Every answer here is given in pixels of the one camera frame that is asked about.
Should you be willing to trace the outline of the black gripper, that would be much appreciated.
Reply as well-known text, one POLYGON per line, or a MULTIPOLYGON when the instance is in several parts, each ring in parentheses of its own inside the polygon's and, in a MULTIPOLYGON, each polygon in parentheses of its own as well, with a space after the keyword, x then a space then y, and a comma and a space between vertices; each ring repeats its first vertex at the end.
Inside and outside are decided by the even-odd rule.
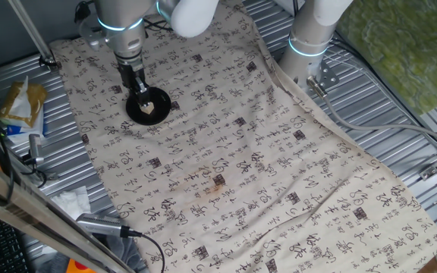
POLYGON ((142 110, 152 110, 149 88, 144 80, 143 62, 118 60, 118 70, 123 85, 129 89, 130 97, 142 110))

